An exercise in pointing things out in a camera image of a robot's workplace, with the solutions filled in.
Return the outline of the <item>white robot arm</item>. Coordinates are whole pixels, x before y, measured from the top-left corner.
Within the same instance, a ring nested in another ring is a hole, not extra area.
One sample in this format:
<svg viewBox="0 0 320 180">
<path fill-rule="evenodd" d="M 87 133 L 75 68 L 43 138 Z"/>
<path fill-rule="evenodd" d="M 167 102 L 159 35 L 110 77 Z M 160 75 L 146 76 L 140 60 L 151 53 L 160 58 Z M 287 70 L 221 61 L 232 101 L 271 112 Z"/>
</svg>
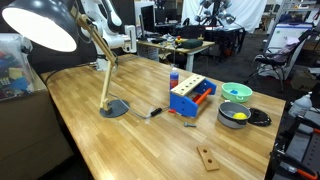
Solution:
<svg viewBox="0 0 320 180">
<path fill-rule="evenodd" d="M 121 48 L 126 53 L 137 51 L 136 27 L 122 23 L 111 0 L 81 0 L 81 4 L 111 49 Z"/>
</svg>

